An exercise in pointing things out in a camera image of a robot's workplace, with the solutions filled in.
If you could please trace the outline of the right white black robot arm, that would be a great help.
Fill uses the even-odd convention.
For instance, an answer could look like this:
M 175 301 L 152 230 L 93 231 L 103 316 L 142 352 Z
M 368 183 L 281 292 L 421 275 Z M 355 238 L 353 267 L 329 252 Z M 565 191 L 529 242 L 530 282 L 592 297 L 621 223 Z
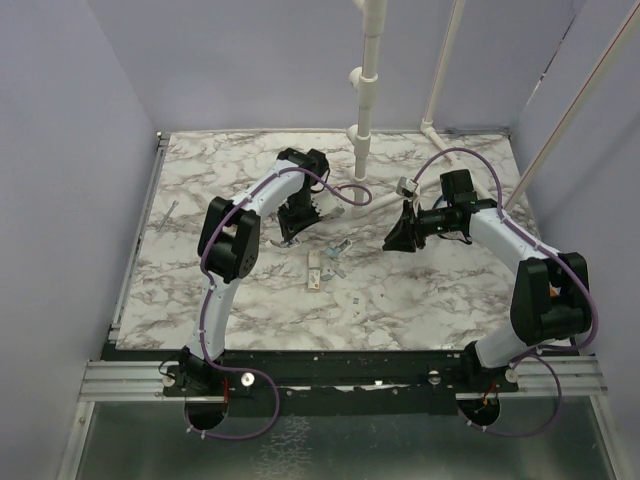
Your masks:
M 587 332 L 593 314 L 586 293 L 586 260 L 539 244 L 513 223 L 492 199 L 480 199 L 470 172 L 454 170 L 440 176 L 445 205 L 425 210 L 418 184 L 406 177 L 396 192 L 404 198 L 399 220 L 385 237 L 383 249 L 413 253 L 430 236 L 461 233 L 488 248 L 514 275 L 508 323 L 473 343 L 472 359 L 459 367 L 461 383 L 481 391 L 491 384 L 496 368 L 529 350 Z

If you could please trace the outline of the white staple box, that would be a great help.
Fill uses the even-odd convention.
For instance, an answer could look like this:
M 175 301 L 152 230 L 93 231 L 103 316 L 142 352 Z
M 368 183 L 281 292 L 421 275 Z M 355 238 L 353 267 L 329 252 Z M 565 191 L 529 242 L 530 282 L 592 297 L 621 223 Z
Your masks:
M 319 291 L 321 283 L 321 255 L 319 251 L 310 251 L 307 256 L 308 279 L 307 289 L 309 291 Z

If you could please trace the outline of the white stapler base piece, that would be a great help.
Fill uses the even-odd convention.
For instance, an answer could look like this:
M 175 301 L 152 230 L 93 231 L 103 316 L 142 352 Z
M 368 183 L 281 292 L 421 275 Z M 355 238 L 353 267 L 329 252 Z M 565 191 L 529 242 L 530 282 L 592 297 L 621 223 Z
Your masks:
M 291 240 L 285 241 L 285 240 L 281 240 L 281 241 L 276 241 L 276 240 L 270 240 L 269 243 L 275 247 L 275 248 L 279 248 L 279 249 L 290 249 L 290 248 L 296 248 L 297 246 L 301 245 L 301 242 L 298 238 L 293 238 Z

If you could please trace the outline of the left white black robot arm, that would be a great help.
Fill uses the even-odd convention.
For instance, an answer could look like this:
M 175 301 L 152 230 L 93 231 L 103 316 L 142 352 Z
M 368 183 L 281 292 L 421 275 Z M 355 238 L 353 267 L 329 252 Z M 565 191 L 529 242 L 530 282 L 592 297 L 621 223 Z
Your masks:
M 197 325 L 180 353 L 180 387 L 206 395 L 231 375 L 246 373 L 275 386 L 271 378 L 256 369 L 225 367 L 218 359 L 225 351 L 235 294 L 258 260 L 262 218 L 276 213 L 286 241 L 319 222 L 320 214 L 312 204 L 312 187 L 328 171 L 324 153 L 287 148 L 277 155 L 267 175 L 245 192 L 231 199 L 217 196 L 210 202 L 198 243 L 206 283 Z

